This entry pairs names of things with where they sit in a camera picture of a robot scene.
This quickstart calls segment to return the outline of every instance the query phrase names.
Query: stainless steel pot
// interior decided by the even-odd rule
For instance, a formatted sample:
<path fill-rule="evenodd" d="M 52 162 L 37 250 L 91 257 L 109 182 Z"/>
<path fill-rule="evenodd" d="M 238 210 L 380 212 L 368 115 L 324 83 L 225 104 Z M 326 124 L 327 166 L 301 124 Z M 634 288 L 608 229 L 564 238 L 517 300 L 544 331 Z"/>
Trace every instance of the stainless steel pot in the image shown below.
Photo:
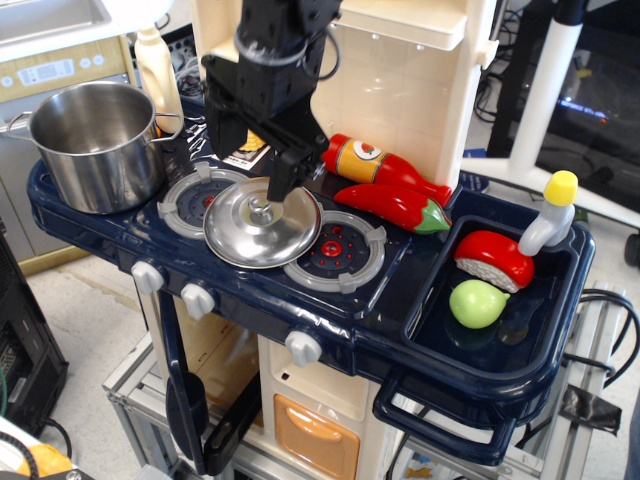
<path fill-rule="evenodd" d="M 7 127 L 38 147 L 62 200 L 85 213 L 115 213 L 151 198 L 165 178 L 151 97 L 131 85 L 74 85 L 24 112 Z M 28 117 L 30 137 L 11 134 Z"/>

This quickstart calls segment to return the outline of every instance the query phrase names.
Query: bottle label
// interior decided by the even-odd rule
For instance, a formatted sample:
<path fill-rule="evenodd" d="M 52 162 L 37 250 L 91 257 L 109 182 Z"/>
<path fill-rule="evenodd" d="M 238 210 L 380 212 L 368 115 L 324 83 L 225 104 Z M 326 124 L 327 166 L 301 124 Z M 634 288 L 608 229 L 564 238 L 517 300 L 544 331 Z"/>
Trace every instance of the bottle label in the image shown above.
<path fill-rule="evenodd" d="M 373 183 L 386 153 L 368 143 L 349 139 L 336 162 L 336 172 L 358 183 Z"/>

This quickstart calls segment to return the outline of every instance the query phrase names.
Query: orange object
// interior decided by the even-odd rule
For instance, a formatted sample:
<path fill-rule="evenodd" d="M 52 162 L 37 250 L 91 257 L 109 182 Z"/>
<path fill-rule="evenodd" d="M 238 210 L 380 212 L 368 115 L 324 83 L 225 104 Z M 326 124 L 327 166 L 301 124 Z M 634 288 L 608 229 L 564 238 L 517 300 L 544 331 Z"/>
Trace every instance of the orange object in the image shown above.
<path fill-rule="evenodd" d="M 41 477 L 68 472 L 73 469 L 71 460 L 51 445 L 39 443 L 29 447 L 29 451 L 31 452 L 31 455 L 33 455 L 33 459 L 36 461 L 38 473 Z M 26 460 L 22 461 L 22 464 L 18 467 L 16 473 L 20 473 L 21 475 L 28 475 L 30 473 L 29 465 Z"/>
<path fill-rule="evenodd" d="M 442 207 L 451 198 L 451 188 L 425 180 L 405 159 L 340 133 L 331 137 L 322 159 L 328 171 L 354 182 L 406 188 Z"/>
<path fill-rule="evenodd" d="M 338 480 L 356 477 L 360 439 L 350 430 L 292 402 L 274 398 L 278 444 Z"/>

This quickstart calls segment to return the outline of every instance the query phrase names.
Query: red toy food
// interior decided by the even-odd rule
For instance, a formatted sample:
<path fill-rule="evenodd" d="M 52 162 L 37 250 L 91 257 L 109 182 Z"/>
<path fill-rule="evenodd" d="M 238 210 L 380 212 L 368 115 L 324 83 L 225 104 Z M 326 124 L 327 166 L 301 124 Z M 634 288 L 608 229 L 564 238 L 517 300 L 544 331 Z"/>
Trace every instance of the red toy food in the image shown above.
<path fill-rule="evenodd" d="M 489 230 L 462 239 L 454 255 L 458 268 L 509 293 L 531 283 L 533 258 L 518 251 L 518 242 Z"/>
<path fill-rule="evenodd" d="M 426 235 L 451 228 L 451 222 L 435 200 L 404 188 L 354 185 L 340 190 L 333 199 L 378 215 L 414 233 Z"/>
<path fill-rule="evenodd" d="M 358 183 L 402 187 L 446 206 L 451 188 L 425 180 L 405 159 L 337 133 L 322 155 L 328 171 Z"/>

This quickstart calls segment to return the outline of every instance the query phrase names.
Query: white pole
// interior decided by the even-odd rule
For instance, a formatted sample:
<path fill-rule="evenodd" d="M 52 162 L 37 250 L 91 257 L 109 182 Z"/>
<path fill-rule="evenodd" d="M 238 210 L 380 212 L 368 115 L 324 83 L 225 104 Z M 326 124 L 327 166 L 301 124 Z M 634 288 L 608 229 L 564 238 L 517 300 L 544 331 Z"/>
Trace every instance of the white pole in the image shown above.
<path fill-rule="evenodd" d="M 581 30 L 582 24 L 568 26 L 551 20 L 511 150 L 512 175 L 526 175 L 536 164 Z"/>

